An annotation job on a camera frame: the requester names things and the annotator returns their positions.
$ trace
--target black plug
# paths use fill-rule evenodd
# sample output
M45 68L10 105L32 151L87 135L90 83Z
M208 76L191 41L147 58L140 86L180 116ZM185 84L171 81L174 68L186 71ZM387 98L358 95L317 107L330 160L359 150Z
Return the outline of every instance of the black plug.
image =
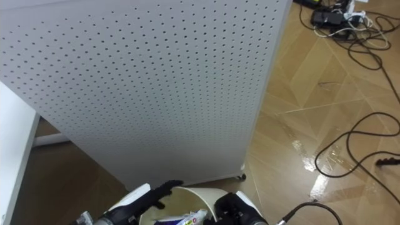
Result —
M394 159L393 157L389 159L378 159L375 162L376 166L394 166L399 164L400 164L400 159Z

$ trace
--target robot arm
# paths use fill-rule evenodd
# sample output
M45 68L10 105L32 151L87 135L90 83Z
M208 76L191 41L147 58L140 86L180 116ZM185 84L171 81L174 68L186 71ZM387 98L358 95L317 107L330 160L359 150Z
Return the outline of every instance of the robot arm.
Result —
M140 215L151 206L164 209L164 204L159 200L170 195L173 187L182 184L182 181L167 181L154 190L150 189L150 185L144 184L113 205L95 223L86 211L71 225L137 225Z

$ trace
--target black cable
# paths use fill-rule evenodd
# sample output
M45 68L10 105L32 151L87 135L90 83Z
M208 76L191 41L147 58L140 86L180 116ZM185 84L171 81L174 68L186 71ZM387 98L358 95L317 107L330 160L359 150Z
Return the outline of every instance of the black cable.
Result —
M301 24L302 24L305 28L307 28L307 29L315 30L314 28L310 28L310 27L308 27L308 26L306 26L306 25L304 24L303 20L301 19L301 13L302 13L302 11L303 11L303 7L300 5L299 18L300 18ZM391 89L392 89L392 91L393 91L393 94L395 95L395 97L396 97L398 103L400 104L400 97L399 97L399 94L398 94L398 92L396 91L396 88L394 87L394 84L393 84L393 82L392 82L392 80L391 80L389 74L387 73L387 71L385 70L385 68L384 68L384 66L383 66L383 60L382 60L382 58L379 57L377 54L375 54L375 53L372 52L373 50L378 50L378 51L388 50L388 49L391 48L391 43L388 41L388 42L387 42L387 43L388 43L388 47L385 47L384 49L380 49L380 48L376 48L376 47L371 47L371 46L368 46L367 44L365 44L365 43L367 42L367 40L378 40L378 41L385 41L385 42L386 42L386 40L384 40L383 38L380 38L379 36L381 36L381 33L383 33L383 34L390 33L390 32L395 31L396 29L400 28L400 24L397 25L397 26L395 26L395 25L390 21L390 19L393 19L393 20L400 20L400 18L388 16L388 15L385 15L385 14L382 14L382 13L379 13L379 12L367 11L367 13L368 13L368 14L375 14L375 15L378 15L378 17L375 18L375 23L376 23L376 25L378 26L378 29L379 29L381 32L379 32L377 29L374 29L374 28L371 28L371 27L367 27L366 24L364 23L364 26L367 28L367 29L366 29L366 32L369 34L368 37L365 37L365 38L360 39L360 38L358 38L356 32L351 31L352 39L347 39L347 40L338 39L338 38L335 38L334 35L331 36L330 38L332 38L333 41L334 41L337 45L339 45L340 47L346 49L346 50L347 50L347 54L349 55L349 57L350 57L354 62L356 62L357 64L359 64L360 66L362 66L362 67L364 67L364 68L366 68L366 69L368 69L368 70L372 70L372 71L381 70L381 71L383 72L385 78L387 79L387 82L389 83L389 85L390 85L390 87L391 87ZM380 22L380 20L386 21L386 22L391 26L391 28L390 28L390 29L387 29L387 30L384 30L384 29L383 29L383 26L382 26L382 24L381 24L381 22ZM363 51L355 50L355 49L353 49L354 46L361 46L364 50L363 50ZM368 54L368 55L370 55L370 56L375 60L375 62L377 63L377 66L376 66L376 67L371 67L371 66L367 66L367 65L363 64L362 62L360 62L359 60L357 60L357 59L352 55L352 53L359 53L359 54ZM397 126L398 126L398 128L399 128L399 129L397 130L397 132L392 133L392 134L381 134L381 133L366 132L366 131L357 131L357 130L356 130L356 128L357 128L363 121L365 121L366 119L370 118L371 116L375 116L375 115L386 116L386 117L392 119L392 120L397 124ZM347 131L347 132L342 133L339 137L337 137L334 141L332 141L331 143L329 143L326 147L324 147L324 148L316 155L316 157L315 157L315 159L314 159L314 165L315 165L316 169L318 170L318 172L320 172L322 175L324 175L324 176L326 176L326 177L329 177L329 178L343 178L344 176L347 176L347 175L353 173L357 168L361 168L367 175L369 175L369 176L370 176L371 178L373 178L379 185L381 185L381 186L393 197L393 199L394 199L398 204L400 204L400 199L399 199L385 184L383 184L376 176L374 176L371 172L369 172L369 171L362 165L362 163L363 163L366 159L369 159L370 157L373 157L373 156L378 155L378 154L389 154L389 155L392 155L392 156L400 156L400 154L394 153L394 152L388 152L388 151L377 151L377 152L373 152L373 153L371 153L371 154L368 154L368 155L364 156L360 161L358 161L358 160L354 157L353 153L351 152L351 148L350 148L350 137L351 137L352 134L362 134L362 135L377 136L377 137L394 137L394 136L397 136L397 135L400 134L400 121L399 121L398 119L396 119L394 116L392 116L392 115L390 115L390 114L388 114L388 113L385 113L385 112L372 112L372 113L370 113L370 114L364 116L363 118L361 118L361 119L350 129L350 131ZM345 172L344 174L340 174L340 175L331 175L331 174L327 174L327 173L325 173L324 171L322 171L322 169L318 166L318 161L319 161L318 159L319 159L319 157L320 157L321 155L323 155L323 153L325 153L334 143L336 143L338 140L340 140L340 139L343 138L344 136L346 136L346 151L347 151L347 153L349 154L349 156L350 156L350 158L352 159L352 161L353 161L356 165L355 165L353 168L351 168L348 172ZM287 221L294 215L294 213L295 213L299 208L302 208L302 207L304 207L304 206L311 205L311 204L316 204L316 202L305 202L305 203L303 203L303 204L300 204L298 207L296 207L295 209L293 209L287 216L285 216L285 217L283 218L283 221L287 222ZM331 213L335 216L337 222L338 222L339 224L342 224L342 222L341 222L339 216L338 216L331 208L328 208L327 206L325 206L325 205L323 205L323 204L320 204L320 203L318 203L318 205L319 205L319 207L322 207L322 208L324 208L324 209L327 209L329 212L331 212Z
M319 208L326 209L335 217L335 219L336 219L336 221L337 221L337 223L339 225L343 225L342 220L340 219L338 214L333 209L331 209L330 207L328 207L328 206L326 206L324 204L318 203L318 202L304 202L304 203L301 203L300 205L296 206L292 211L290 211L286 216L284 216L282 218L282 221L279 222L278 224L287 223L299 209L301 209L301 208L303 208L305 206L316 206L316 207L319 207Z

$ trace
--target charger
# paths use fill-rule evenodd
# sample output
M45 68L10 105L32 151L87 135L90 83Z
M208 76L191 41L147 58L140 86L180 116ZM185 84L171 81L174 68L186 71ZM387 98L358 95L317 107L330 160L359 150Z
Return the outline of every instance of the charger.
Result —
M343 14L315 10L311 15L311 24L317 28L336 28L344 21Z

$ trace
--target caster wheel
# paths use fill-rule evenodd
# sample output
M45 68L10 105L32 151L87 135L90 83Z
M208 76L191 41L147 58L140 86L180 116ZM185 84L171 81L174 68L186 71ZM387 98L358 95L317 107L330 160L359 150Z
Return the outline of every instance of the caster wheel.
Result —
M239 181L243 182L245 181L247 178L246 174L242 174L242 176L237 176L236 179L238 179Z

